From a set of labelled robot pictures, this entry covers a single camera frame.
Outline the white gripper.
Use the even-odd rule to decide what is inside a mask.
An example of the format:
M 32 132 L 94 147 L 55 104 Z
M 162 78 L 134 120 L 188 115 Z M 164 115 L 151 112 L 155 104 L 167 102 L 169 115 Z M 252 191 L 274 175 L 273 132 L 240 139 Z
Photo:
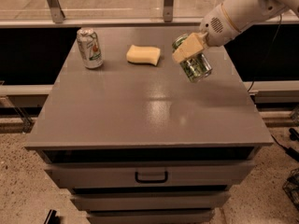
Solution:
M 173 43 L 173 60 L 182 63 L 201 53 L 206 45 L 220 47 L 240 33 L 240 10 L 229 3 L 221 3 L 202 19 L 199 33 L 181 35 Z

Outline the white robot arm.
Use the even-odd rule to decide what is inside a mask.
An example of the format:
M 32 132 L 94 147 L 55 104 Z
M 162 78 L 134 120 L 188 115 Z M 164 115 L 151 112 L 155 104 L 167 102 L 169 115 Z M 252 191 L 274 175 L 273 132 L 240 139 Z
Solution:
M 291 10 L 299 16 L 299 0 L 224 0 L 202 19 L 199 31 L 191 33 L 174 51 L 181 63 L 210 47 L 220 47 L 257 22 L 267 21 Z

